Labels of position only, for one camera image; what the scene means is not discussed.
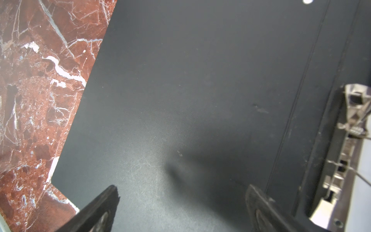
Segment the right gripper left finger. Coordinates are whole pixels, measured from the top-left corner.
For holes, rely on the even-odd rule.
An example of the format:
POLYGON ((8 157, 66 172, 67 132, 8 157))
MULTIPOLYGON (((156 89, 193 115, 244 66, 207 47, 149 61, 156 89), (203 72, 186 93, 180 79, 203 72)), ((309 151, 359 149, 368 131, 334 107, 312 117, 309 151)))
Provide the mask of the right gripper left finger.
POLYGON ((110 185, 57 231, 110 232, 119 200, 117 187, 110 185))

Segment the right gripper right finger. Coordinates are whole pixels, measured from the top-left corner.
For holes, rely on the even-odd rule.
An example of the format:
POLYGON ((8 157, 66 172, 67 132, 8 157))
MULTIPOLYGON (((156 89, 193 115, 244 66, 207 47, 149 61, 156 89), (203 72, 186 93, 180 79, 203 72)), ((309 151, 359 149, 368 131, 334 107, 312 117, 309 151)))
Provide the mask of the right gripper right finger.
POLYGON ((254 232, 326 232, 318 226, 300 224, 292 215, 282 210, 276 201, 255 185, 249 185, 245 204, 254 232))

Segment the printed paper sheet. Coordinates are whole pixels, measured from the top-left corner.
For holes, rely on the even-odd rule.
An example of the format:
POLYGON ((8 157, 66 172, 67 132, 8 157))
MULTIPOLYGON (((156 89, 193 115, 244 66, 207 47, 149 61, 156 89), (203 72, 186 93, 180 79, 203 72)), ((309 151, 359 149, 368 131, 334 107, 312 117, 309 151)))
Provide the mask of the printed paper sheet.
POLYGON ((369 232, 371 230, 371 121, 366 122, 368 135, 359 139, 355 157, 351 162, 353 184, 350 206, 345 225, 346 232, 369 232))

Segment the black folder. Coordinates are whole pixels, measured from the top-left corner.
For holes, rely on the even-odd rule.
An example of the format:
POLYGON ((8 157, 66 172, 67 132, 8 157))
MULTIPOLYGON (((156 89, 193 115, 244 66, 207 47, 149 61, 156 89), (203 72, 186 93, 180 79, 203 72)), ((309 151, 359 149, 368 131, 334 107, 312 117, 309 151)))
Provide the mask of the black folder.
POLYGON ((118 1, 52 184, 115 185, 115 232, 249 232, 249 185, 294 213, 370 42, 370 1, 118 1))

